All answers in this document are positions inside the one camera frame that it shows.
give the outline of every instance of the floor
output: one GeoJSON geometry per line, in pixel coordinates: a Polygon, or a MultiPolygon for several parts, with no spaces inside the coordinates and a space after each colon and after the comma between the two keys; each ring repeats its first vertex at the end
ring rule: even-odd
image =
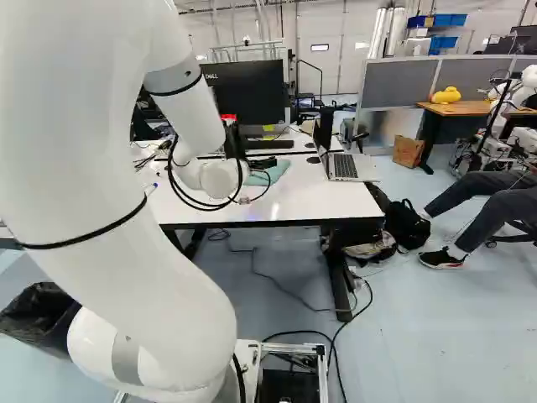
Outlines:
{"type": "MultiPolygon", "coordinates": [[[[427,176],[375,157],[382,188],[391,199],[408,197],[422,208],[454,179],[446,150],[435,148],[427,176]]],[[[484,199],[465,203],[433,223],[425,249],[449,237],[479,211],[484,199]]],[[[317,228],[233,230],[233,248],[257,247],[256,270],[278,278],[317,308],[331,306],[317,228]]],[[[420,266],[415,253],[396,255],[360,273],[374,302],[342,333],[337,344],[348,401],[352,403],[526,403],[537,401],[537,259],[528,244],[480,248],[464,270],[436,272],[420,266]]],[[[252,275],[246,254],[231,254],[223,242],[205,241],[196,263],[235,306],[240,338],[261,339],[288,330],[333,333],[330,313],[314,313],[252,275]]],[[[0,254],[0,307],[43,275],[26,255],[0,254]]],[[[360,306],[366,290],[357,293],[360,306]]],[[[283,339],[303,343],[315,338],[283,339]]],[[[114,392],[86,378],[71,364],[0,337],[0,379],[6,403],[108,403],[114,392]]],[[[331,376],[331,401],[341,397],[331,376]]]]}

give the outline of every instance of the laptop keyboard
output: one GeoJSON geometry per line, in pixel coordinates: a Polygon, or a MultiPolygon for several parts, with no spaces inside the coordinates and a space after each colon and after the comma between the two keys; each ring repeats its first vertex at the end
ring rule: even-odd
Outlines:
{"type": "Polygon", "coordinates": [[[336,177],[340,178],[358,178],[354,159],[350,154],[334,153],[334,167],[336,169],[336,177]]]}

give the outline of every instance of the black backpack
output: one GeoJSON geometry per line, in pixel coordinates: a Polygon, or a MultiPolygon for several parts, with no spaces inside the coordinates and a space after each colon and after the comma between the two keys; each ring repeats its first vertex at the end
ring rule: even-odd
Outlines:
{"type": "Polygon", "coordinates": [[[392,201],[386,214],[384,228],[405,249],[422,247],[430,236],[430,222],[418,215],[409,199],[392,201]]]}

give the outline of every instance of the blue bin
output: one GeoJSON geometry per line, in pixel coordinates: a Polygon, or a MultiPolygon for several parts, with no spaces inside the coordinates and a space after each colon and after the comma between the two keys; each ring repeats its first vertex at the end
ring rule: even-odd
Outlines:
{"type": "Polygon", "coordinates": [[[454,48],[456,46],[456,40],[459,39],[456,36],[445,36],[441,38],[441,46],[439,48],[454,48]]]}
{"type": "Polygon", "coordinates": [[[467,21],[468,14],[452,14],[451,15],[451,25],[455,27],[462,27],[464,26],[465,22],[467,21]]]}
{"type": "Polygon", "coordinates": [[[425,15],[416,15],[415,17],[410,17],[409,22],[406,25],[406,28],[420,28],[425,26],[425,15]]]}
{"type": "Polygon", "coordinates": [[[437,14],[435,15],[435,27],[449,27],[451,26],[452,14],[437,14]]]}
{"type": "Polygon", "coordinates": [[[442,40],[443,38],[441,36],[433,36],[430,39],[430,49],[439,49],[442,47],[442,40]]]}

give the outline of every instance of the trash can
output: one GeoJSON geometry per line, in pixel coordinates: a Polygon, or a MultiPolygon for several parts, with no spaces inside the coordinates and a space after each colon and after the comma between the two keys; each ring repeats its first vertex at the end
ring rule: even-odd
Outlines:
{"type": "Polygon", "coordinates": [[[35,283],[2,312],[0,333],[60,359],[70,359],[67,332],[81,305],[55,283],[35,283]]]}

